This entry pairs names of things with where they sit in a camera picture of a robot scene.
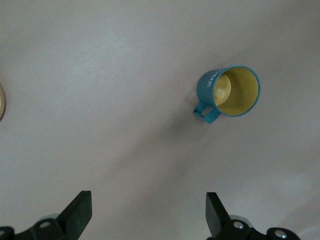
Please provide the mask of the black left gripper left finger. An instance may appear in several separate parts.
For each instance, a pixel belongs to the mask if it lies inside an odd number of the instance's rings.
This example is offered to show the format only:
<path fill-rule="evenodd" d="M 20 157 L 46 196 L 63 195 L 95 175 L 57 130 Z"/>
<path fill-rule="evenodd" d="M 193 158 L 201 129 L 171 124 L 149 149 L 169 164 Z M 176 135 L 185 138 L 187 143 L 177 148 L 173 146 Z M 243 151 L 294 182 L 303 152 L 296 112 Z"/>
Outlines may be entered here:
<path fill-rule="evenodd" d="M 11 226 L 0 228 L 2 240 L 77 240 L 92 218 L 92 192 L 81 191 L 56 217 L 39 220 L 16 233 Z"/>

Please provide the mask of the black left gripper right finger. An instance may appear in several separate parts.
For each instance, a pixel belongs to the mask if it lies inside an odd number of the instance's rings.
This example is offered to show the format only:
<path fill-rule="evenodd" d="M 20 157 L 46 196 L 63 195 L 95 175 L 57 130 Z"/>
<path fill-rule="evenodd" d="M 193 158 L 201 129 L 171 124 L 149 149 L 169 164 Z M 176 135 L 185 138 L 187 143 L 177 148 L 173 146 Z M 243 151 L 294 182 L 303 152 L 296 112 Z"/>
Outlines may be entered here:
<path fill-rule="evenodd" d="M 210 240 L 298 240 L 291 230 L 272 227 L 265 234 L 257 231 L 251 222 L 238 215 L 230 215 L 215 192 L 206 193 L 205 219 Z"/>

